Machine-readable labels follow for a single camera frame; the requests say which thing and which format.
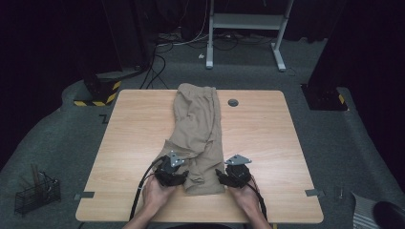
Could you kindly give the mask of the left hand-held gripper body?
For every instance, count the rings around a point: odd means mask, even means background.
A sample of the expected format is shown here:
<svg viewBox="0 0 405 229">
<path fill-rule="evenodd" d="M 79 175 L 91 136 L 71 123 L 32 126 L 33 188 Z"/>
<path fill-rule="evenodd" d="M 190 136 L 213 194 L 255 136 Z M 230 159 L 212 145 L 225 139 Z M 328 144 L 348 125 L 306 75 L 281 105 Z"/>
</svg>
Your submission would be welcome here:
<svg viewBox="0 0 405 229">
<path fill-rule="evenodd" d="M 154 174 L 162 186 L 178 186 L 181 174 L 177 171 L 183 165 L 184 160 L 179 158 L 175 152 L 162 156 Z"/>
</svg>

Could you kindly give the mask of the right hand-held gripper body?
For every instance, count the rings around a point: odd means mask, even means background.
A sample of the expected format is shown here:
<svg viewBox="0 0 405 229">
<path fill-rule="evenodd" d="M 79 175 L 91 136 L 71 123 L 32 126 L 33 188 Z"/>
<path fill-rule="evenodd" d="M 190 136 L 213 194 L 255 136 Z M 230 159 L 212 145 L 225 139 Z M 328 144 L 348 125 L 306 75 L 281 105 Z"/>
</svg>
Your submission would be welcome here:
<svg viewBox="0 0 405 229">
<path fill-rule="evenodd" d="M 229 158 L 225 162 L 224 184 L 234 188 L 246 186 L 251 180 L 248 163 L 251 163 L 251 160 L 245 156 L 235 155 Z"/>
</svg>

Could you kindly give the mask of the beige pants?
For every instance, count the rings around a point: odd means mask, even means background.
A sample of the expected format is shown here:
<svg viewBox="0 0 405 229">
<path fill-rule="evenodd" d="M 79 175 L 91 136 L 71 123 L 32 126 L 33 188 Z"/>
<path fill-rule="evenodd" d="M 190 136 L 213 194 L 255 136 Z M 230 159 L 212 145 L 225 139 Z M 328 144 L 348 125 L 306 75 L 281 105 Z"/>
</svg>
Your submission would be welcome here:
<svg viewBox="0 0 405 229">
<path fill-rule="evenodd" d="M 180 84 L 173 103 L 175 127 L 159 156 L 174 152 L 184 160 L 183 184 L 188 195 L 218 195 L 225 191 L 216 171 L 224 170 L 221 106 L 215 88 Z"/>
</svg>

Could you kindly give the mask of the person's left hand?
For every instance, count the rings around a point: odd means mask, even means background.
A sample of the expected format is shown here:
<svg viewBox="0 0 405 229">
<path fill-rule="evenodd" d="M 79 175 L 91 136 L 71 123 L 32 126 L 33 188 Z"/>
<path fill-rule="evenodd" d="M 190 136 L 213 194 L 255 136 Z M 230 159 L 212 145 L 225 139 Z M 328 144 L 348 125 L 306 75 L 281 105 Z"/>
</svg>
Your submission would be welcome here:
<svg viewBox="0 0 405 229">
<path fill-rule="evenodd" d="M 143 210 L 150 216 L 154 216 L 167 203 L 175 190 L 175 186 L 162 186 L 154 176 L 150 176 L 142 191 Z"/>
</svg>

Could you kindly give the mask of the person's right hand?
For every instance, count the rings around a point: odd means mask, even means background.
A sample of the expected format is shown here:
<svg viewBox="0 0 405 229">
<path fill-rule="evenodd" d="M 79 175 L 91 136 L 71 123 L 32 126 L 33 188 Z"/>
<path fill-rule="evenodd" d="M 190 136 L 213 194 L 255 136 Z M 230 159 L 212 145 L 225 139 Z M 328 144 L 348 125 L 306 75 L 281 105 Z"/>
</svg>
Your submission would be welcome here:
<svg viewBox="0 0 405 229">
<path fill-rule="evenodd" d="M 255 190 L 256 186 L 252 180 L 243 188 L 228 187 L 229 193 L 233 196 L 237 205 L 244 211 L 249 219 L 261 215 L 259 199 Z"/>
</svg>

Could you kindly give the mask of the striped grey cloth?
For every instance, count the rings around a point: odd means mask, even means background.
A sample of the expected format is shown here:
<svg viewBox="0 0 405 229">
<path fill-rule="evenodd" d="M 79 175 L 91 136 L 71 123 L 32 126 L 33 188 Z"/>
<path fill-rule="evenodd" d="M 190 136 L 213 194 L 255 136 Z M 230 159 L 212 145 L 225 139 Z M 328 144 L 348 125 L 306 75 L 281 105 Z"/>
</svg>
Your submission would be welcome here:
<svg viewBox="0 0 405 229">
<path fill-rule="evenodd" d="M 352 194 L 355 200 L 353 229 L 381 229 L 374 221 L 373 208 L 379 201 Z"/>
</svg>

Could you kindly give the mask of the brown sticks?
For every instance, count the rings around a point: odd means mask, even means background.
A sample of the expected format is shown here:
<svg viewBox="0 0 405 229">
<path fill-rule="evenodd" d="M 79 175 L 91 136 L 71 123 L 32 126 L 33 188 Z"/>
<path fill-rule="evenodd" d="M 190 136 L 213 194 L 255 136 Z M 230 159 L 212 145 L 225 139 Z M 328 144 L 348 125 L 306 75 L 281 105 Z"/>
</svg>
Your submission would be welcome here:
<svg viewBox="0 0 405 229">
<path fill-rule="evenodd" d="M 32 170 L 32 180 L 34 183 L 35 192 L 39 194 L 42 192 L 42 189 L 41 189 L 41 185 L 40 185 L 40 179 L 39 179 L 39 174 L 38 174 L 36 164 L 31 164 L 31 170 Z"/>
</svg>

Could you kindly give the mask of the white metal stand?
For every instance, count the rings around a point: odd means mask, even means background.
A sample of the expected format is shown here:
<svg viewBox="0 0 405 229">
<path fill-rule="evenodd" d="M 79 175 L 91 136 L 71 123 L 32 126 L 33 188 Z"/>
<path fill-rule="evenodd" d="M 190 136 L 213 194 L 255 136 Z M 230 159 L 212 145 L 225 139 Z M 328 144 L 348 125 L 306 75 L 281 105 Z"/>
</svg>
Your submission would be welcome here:
<svg viewBox="0 0 405 229">
<path fill-rule="evenodd" d="M 214 66 L 213 31 L 215 29 L 277 31 L 278 34 L 276 41 L 271 43 L 270 47 L 278 70 L 280 72 L 285 72 L 287 70 L 280 52 L 280 46 L 294 0 L 288 0 L 285 12 L 280 15 L 216 13 L 214 10 L 214 3 L 215 0 L 210 0 L 208 41 L 205 57 L 205 67 L 208 70 L 211 70 Z"/>
</svg>

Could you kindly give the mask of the black shoe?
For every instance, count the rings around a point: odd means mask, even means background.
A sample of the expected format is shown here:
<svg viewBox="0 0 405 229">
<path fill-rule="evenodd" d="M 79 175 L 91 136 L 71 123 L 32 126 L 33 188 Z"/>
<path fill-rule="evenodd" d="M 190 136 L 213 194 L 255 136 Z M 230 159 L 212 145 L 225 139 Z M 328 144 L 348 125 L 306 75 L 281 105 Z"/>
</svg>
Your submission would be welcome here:
<svg viewBox="0 0 405 229">
<path fill-rule="evenodd" d="M 381 229 L 405 229 L 405 210 L 391 202 L 377 202 L 373 217 Z"/>
</svg>

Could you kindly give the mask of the black post with striped base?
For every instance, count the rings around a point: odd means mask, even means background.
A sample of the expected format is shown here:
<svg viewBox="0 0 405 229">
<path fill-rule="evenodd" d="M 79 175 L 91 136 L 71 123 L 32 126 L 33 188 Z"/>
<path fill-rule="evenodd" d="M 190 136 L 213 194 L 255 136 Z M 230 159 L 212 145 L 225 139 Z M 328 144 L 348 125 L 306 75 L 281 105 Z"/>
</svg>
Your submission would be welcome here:
<svg viewBox="0 0 405 229">
<path fill-rule="evenodd" d="M 150 49 L 142 0 L 79 0 L 75 29 L 90 73 L 83 77 L 89 98 L 77 106 L 113 102 L 121 79 L 101 79 L 103 73 L 137 75 L 149 67 Z"/>
</svg>

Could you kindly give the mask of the black post with dark base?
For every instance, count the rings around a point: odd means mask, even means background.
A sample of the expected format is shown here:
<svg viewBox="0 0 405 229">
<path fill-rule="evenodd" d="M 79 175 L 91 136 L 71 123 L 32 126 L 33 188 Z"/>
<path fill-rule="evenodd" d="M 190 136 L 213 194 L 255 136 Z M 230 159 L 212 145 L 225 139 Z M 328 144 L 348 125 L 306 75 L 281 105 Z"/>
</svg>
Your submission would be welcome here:
<svg viewBox="0 0 405 229">
<path fill-rule="evenodd" d="M 311 110 L 348 110 L 337 87 L 351 75 L 368 44 L 375 3 L 376 0 L 346 0 L 309 82 L 301 85 Z"/>
</svg>

